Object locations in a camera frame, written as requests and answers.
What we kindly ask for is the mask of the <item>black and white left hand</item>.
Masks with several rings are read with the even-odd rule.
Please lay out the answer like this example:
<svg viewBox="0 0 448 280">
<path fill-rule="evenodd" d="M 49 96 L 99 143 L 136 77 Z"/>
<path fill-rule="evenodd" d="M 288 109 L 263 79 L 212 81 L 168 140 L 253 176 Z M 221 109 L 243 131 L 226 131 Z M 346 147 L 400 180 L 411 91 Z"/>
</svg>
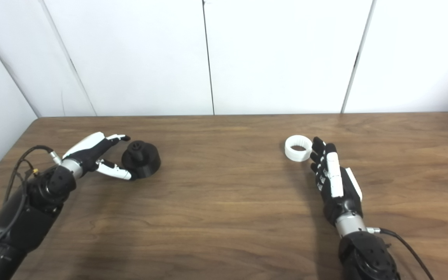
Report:
<svg viewBox="0 0 448 280">
<path fill-rule="evenodd" d="M 118 179 L 136 180 L 138 177 L 133 172 L 102 158 L 111 147 L 129 140 L 130 137 L 123 134 L 106 137 L 102 132 L 92 133 L 64 154 L 60 166 L 69 170 L 75 179 L 88 172 L 99 172 Z"/>
</svg>

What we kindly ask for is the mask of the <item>black and white right hand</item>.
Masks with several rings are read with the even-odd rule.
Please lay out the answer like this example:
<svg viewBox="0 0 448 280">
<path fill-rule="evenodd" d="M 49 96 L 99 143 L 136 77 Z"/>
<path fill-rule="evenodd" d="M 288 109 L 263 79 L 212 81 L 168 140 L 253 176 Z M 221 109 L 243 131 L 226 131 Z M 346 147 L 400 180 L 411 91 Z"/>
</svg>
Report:
<svg viewBox="0 0 448 280">
<path fill-rule="evenodd" d="M 352 170 L 341 166 L 336 146 L 316 136 L 310 158 L 327 221 L 335 225 L 336 220 L 347 213 L 363 217 L 362 191 Z"/>
</svg>

